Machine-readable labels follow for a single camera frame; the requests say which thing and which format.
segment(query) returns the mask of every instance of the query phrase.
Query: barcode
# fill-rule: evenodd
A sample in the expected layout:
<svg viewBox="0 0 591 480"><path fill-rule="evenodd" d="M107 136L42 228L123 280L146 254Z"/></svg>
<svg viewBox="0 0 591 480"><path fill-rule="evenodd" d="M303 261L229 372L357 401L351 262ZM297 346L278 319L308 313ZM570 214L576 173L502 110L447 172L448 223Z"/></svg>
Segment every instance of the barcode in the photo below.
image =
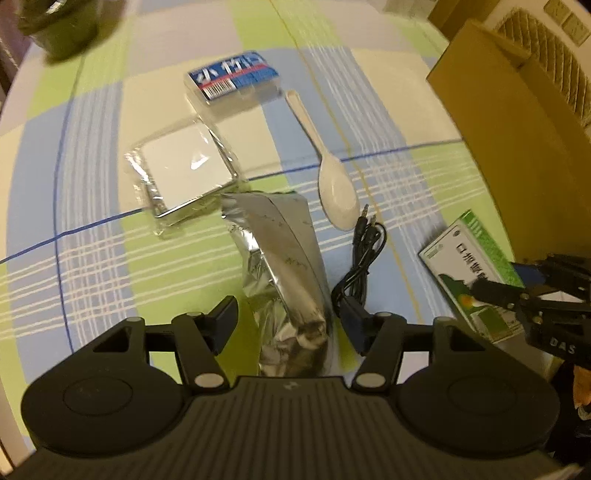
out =
<svg viewBox="0 0 591 480"><path fill-rule="evenodd" d="M209 87L204 87L203 93L207 97L207 100L213 100L233 90L236 90L236 85L230 79L226 79L212 83Z"/></svg>

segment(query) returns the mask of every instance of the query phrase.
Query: cardboard box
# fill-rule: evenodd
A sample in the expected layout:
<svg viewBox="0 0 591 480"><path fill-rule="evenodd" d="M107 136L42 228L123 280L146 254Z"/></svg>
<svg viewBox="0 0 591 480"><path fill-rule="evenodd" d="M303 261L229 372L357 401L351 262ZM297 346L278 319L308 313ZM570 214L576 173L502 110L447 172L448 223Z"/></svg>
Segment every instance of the cardboard box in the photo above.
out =
<svg viewBox="0 0 591 480"><path fill-rule="evenodd" d="M478 278L523 287L503 251L471 210L427 245L419 257L466 323L490 342L523 332L515 313L477 301L470 287Z"/></svg>
<svg viewBox="0 0 591 480"><path fill-rule="evenodd" d="M429 21L451 40L466 20L484 22L498 3L499 0L439 0L429 14Z"/></svg>
<svg viewBox="0 0 591 480"><path fill-rule="evenodd" d="M484 176L516 260L591 257L591 144L537 62L468 21L428 81Z"/></svg>

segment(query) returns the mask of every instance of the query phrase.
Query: table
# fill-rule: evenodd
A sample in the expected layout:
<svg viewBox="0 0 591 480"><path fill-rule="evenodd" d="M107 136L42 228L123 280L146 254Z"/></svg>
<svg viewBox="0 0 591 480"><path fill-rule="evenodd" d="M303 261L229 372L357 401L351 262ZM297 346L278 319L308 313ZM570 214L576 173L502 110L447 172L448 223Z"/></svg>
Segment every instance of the table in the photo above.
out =
<svg viewBox="0 0 591 480"><path fill-rule="evenodd" d="M417 252L472 208L511 257L487 188L425 81L446 48L429 23L361 0L107 2L99 38L48 65L32 47L0 120L0 379L23 436L27 384L128 316L162 323L239 298L218 357L253 374L257 333L241 293L241 258L213 214L154 236L121 161L130 146L192 114L183 74L244 50L296 89L360 201L388 228L367 309L409 322L451 313ZM283 99L219 125L254 189L295 189L310 206L330 285L349 268L351 233L332 228L318 159ZM338 329L343 372L359 359ZM152 362L174 373L174 359Z"/></svg>

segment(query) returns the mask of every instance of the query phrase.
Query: plastic spoon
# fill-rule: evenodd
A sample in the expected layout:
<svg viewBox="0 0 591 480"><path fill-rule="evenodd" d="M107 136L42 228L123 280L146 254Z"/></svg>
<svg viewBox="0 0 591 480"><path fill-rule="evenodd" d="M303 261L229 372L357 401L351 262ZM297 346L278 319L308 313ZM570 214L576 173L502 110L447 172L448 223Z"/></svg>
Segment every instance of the plastic spoon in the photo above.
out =
<svg viewBox="0 0 591 480"><path fill-rule="evenodd" d="M326 148L300 95L295 90L288 90L285 99L320 154L318 191L326 216L339 230L353 229L359 217L359 199L345 166Z"/></svg>

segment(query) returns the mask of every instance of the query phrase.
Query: dark green object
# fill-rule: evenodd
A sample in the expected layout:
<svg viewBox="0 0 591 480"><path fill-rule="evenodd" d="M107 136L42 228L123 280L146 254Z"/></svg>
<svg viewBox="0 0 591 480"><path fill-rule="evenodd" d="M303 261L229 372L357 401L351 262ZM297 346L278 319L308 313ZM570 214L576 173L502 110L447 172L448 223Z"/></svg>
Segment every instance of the dark green object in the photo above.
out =
<svg viewBox="0 0 591 480"><path fill-rule="evenodd" d="M23 0L18 28L52 59L80 51L97 34L101 0Z"/></svg>

